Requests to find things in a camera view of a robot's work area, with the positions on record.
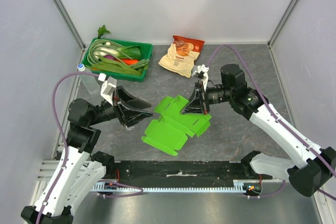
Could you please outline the green paper box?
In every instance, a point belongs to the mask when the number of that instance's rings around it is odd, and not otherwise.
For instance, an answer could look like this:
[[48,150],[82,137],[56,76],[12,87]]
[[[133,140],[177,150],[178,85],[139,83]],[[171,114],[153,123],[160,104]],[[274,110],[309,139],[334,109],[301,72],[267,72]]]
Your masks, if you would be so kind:
[[165,97],[154,110],[159,118],[150,122],[141,140],[169,155],[178,155],[189,137],[201,136],[211,125],[209,114],[181,114],[187,103],[181,95]]

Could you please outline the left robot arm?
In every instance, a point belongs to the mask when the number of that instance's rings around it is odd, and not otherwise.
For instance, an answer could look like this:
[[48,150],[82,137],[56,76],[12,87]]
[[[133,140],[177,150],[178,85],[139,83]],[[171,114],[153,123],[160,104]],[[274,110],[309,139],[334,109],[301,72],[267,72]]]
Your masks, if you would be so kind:
[[45,191],[21,217],[27,223],[72,223],[75,212],[94,185],[114,166],[112,155],[93,149],[101,131],[93,125],[118,119],[131,127],[150,118],[151,104],[132,96],[122,86],[105,82],[100,105],[75,99],[69,106],[70,130],[60,162]]

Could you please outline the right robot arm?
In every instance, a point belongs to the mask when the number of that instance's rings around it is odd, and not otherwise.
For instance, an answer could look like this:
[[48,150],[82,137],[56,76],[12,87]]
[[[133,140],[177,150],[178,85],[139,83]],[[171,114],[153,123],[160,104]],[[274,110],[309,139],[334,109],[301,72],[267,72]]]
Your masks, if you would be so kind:
[[322,148],[286,121],[265,96],[248,87],[239,65],[222,66],[222,82],[211,88],[207,87],[208,70],[205,65],[193,68],[192,75],[198,81],[181,114],[207,115],[212,104],[228,102],[237,114],[267,133],[289,156],[283,159],[253,151],[243,159],[248,169],[289,182],[306,197],[320,191],[335,174],[335,150]]

